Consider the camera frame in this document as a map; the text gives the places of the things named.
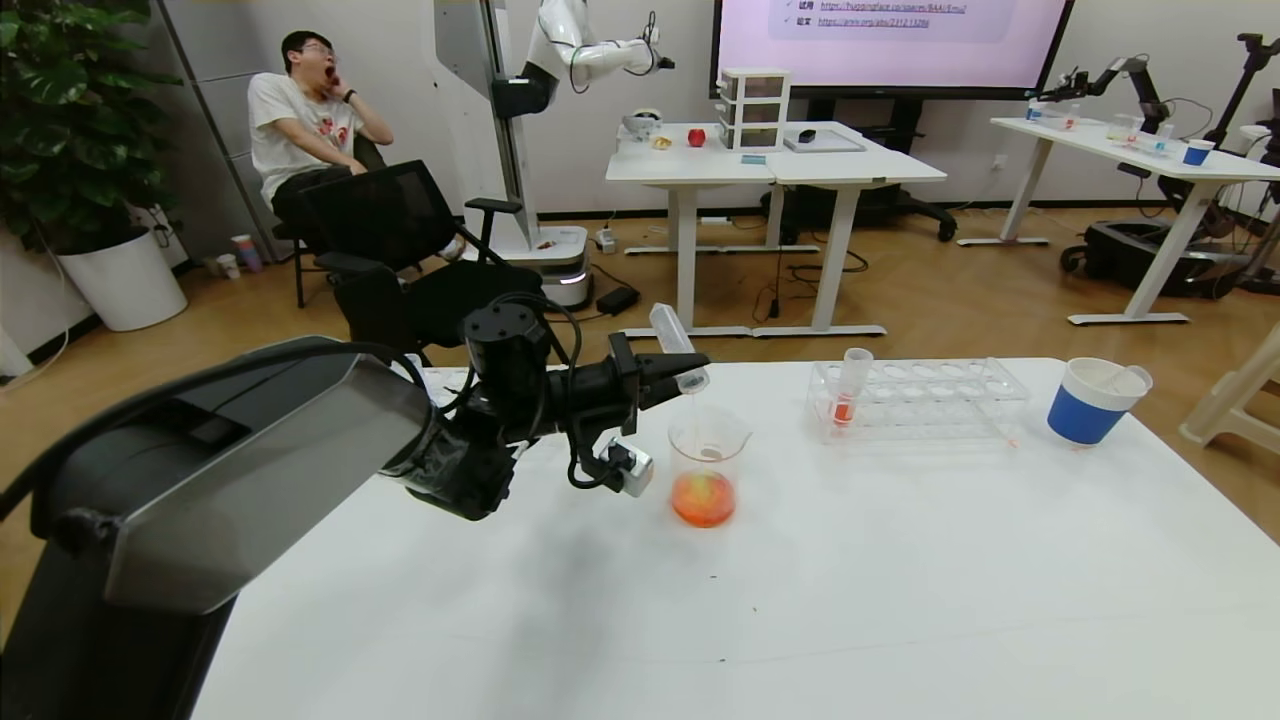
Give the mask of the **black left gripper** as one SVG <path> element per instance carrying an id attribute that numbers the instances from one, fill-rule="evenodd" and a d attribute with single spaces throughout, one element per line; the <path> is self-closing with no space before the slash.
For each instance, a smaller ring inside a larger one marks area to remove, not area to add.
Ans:
<path id="1" fill-rule="evenodd" d="M 639 354 L 635 357 L 627 336 L 614 332 L 607 338 L 603 360 L 586 365 L 572 363 L 559 372 L 559 430 L 595 437 L 617 429 L 622 436 L 631 436 L 636 430 L 637 410 L 677 398 L 682 388 L 707 388 L 709 364 L 709 357 L 698 352 Z"/>

